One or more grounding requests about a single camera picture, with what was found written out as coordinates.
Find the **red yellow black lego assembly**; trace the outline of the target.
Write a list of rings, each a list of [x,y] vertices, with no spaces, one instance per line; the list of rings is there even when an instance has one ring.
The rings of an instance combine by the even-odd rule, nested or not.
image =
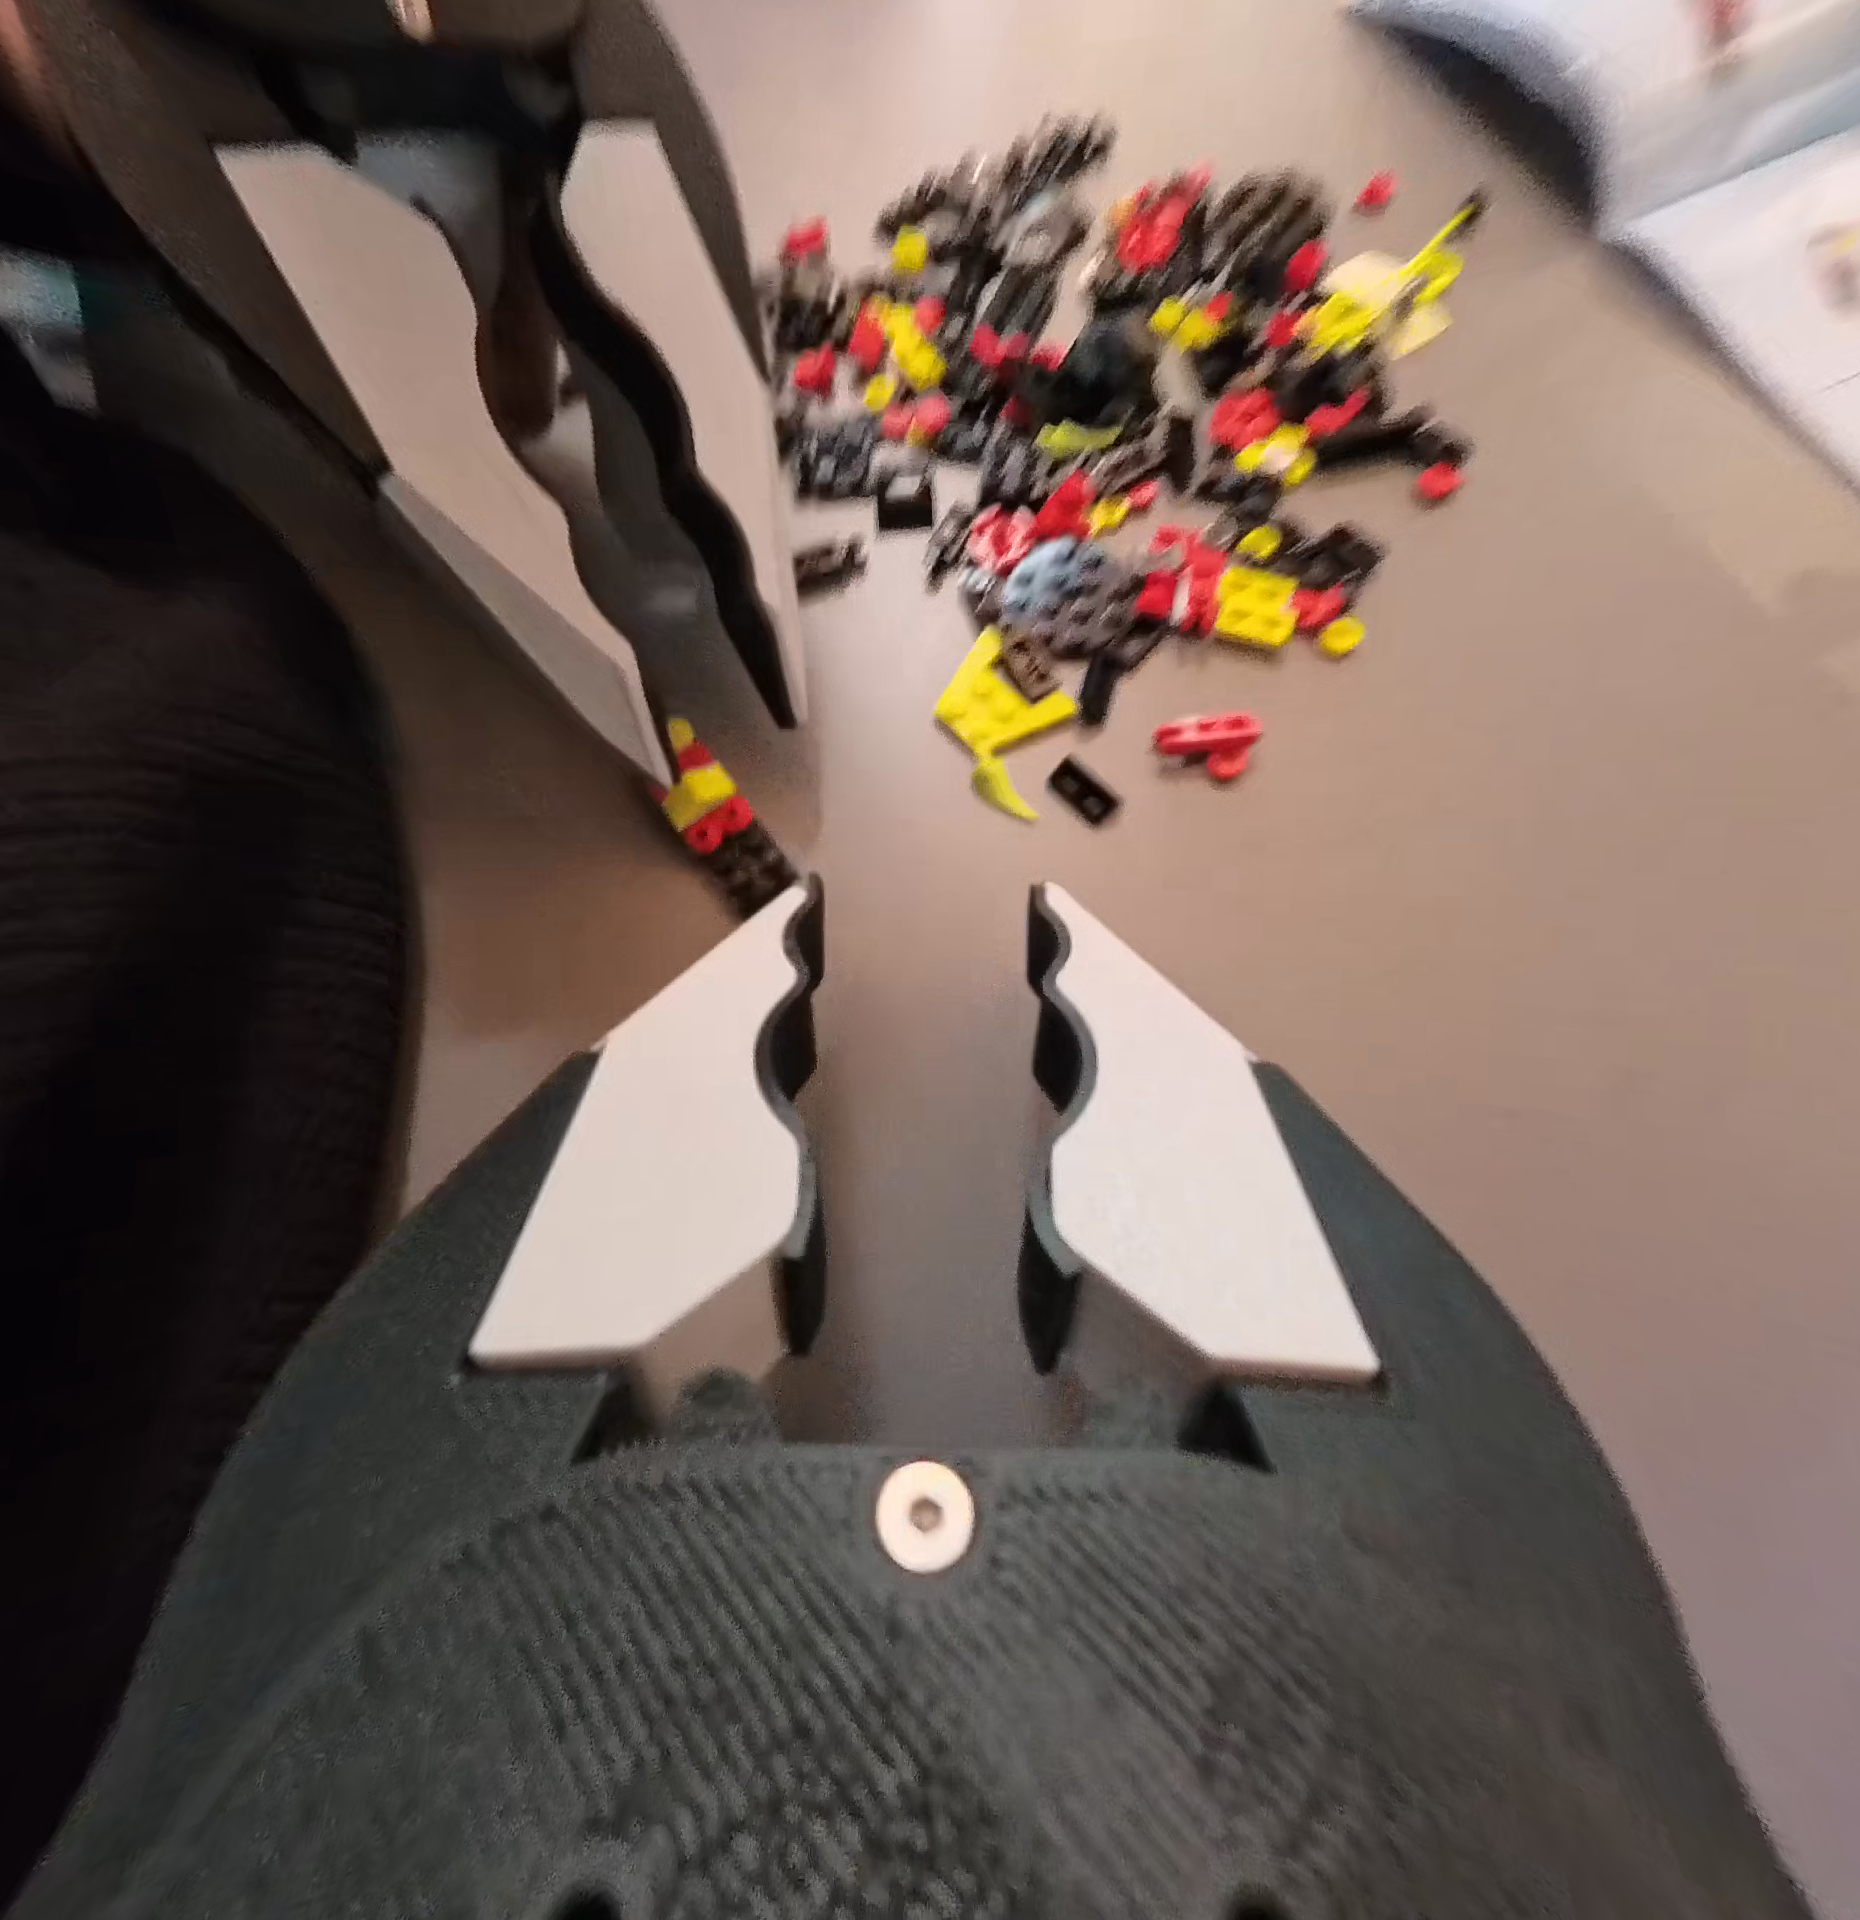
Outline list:
[[[753,920],[798,885],[786,845],[769,831],[734,771],[702,746],[686,715],[667,715],[672,781],[652,781],[672,838],[715,885],[730,912]]]

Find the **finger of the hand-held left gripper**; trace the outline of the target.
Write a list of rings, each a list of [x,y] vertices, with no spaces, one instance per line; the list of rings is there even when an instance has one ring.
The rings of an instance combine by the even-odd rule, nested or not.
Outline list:
[[[722,657],[775,726],[804,726],[775,389],[652,124],[578,124],[534,199],[534,285],[591,417],[608,517],[591,587],[616,563],[695,589],[691,635],[639,640],[652,695],[715,679]]]
[[[667,726],[639,657],[591,599],[569,517],[503,443],[474,370],[474,299],[446,231],[354,168],[225,145],[220,177],[381,447],[387,530],[639,776]]]

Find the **yellow wedge lego plate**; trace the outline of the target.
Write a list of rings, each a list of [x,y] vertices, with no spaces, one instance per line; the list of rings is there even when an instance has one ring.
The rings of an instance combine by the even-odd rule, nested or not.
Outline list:
[[[960,657],[960,665],[950,674],[945,695],[932,699],[932,724],[955,746],[965,746],[973,763],[1006,757],[1012,746],[1032,734],[1077,724],[1070,692],[1046,692],[1032,699],[1012,684],[1001,663],[1006,663],[1006,635],[986,622]]]

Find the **pile of lego pieces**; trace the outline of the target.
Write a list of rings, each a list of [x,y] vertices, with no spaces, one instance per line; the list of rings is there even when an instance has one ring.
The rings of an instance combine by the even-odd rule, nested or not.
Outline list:
[[[1300,170],[1180,168],[1091,211],[1111,153],[1103,114],[1042,114],[915,177],[874,276],[830,222],[776,235],[755,321],[795,499],[925,530],[925,589],[955,581],[1012,663],[1128,674],[1157,635],[1351,657],[1383,545],[1298,499],[1366,471],[1464,493],[1467,435],[1394,403],[1394,366],[1447,331],[1492,199],[1342,262]]]

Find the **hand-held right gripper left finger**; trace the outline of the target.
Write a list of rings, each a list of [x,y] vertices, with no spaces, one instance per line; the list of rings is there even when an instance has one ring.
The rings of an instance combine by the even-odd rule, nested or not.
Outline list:
[[[830,1310],[819,1073],[824,875],[792,885],[594,1046],[474,1319],[474,1375],[616,1375],[667,1410],[769,1377]]]

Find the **red lego clip plate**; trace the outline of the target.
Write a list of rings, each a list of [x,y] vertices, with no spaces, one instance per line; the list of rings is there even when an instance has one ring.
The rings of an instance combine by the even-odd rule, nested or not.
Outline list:
[[[1188,710],[1156,726],[1156,757],[1205,767],[1208,781],[1235,781],[1263,741],[1253,710]]]

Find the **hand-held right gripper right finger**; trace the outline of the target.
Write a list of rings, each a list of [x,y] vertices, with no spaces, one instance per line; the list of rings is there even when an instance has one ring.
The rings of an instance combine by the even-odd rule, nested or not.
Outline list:
[[[1256,1055],[1070,891],[1028,893],[1028,1355],[1060,1409],[1383,1387]]]

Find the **lego instruction booklet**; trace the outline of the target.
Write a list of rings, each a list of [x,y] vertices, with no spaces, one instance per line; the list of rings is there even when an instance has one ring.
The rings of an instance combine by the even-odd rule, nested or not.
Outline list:
[[[1549,113],[1653,265],[1860,493],[1860,0],[1366,0]]]

